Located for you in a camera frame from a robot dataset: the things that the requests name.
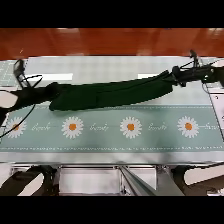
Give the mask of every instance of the wooden floor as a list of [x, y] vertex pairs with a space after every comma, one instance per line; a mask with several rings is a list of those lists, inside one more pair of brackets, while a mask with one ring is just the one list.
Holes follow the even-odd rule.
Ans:
[[224, 56], [223, 28], [0, 28], [0, 60], [60, 55]]

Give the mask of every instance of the white rectangle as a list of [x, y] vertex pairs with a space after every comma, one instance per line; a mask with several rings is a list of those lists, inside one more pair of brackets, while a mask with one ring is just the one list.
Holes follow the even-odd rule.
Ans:
[[[73, 77], [73, 73], [64, 73], [64, 74], [32, 74], [32, 75], [26, 75], [26, 77], [31, 77], [35, 75], [42, 75], [43, 79], [42, 81], [71, 81]], [[38, 81], [41, 77], [34, 77], [30, 78], [29, 81]]]
[[144, 79], [149, 77], [157, 76], [158, 74], [138, 74], [138, 79]]

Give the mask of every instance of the white flower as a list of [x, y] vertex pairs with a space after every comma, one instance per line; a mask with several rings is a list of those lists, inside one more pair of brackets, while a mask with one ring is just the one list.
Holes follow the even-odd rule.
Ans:
[[190, 117], [182, 117], [178, 121], [177, 127], [179, 128], [179, 131], [182, 131], [182, 135], [188, 138], [194, 138], [194, 136], [197, 136], [198, 132], [198, 124], [194, 120], [194, 118]]
[[121, 122], [120, 131], [123, 132], [123, 135], [125, 135], [126, 138], [132, 139], [141, 134], [141, 126], [142, 125], [138, 119], [135, 119], [134, 117], [126, 117]]
[[63, 135], [66, 135], [66, 138], [70, 137], [71, 139], [82, 134], [83, 126], [83, 121], [78, 117], [69, 117], [63, 122], [61, 131], [64, 132]]
[[[5, 131], [11, 130], [13, 127], [15, 127], [19, 122], [21, 122], [23, 118], [22, 117], [14, 117], [14, 119], [11, 119], [10, 122], [6, 125]], [[20, 124], [17, 128], [9, 132], [8, 138], [17, 138], [21, 134], [23, 134], [23, 131], [26, 130], [26, 121], [23, 121], [22, 124]]]

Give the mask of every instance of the dark green cloth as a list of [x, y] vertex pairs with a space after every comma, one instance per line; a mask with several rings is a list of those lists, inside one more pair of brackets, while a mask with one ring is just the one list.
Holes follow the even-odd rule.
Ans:
[[152, 78], [123, 82], [66, 85], [50, 104], [50, 110], [85, 110], [130, 105], [161, 97], [172, 92], [164, 81], [168, 71]]

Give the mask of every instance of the brown floor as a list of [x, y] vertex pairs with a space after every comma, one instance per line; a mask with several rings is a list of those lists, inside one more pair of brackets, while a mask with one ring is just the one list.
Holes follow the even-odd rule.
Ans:
[[59, 55], [224, 56], [223, 28], [0, 28], [0, 60]]

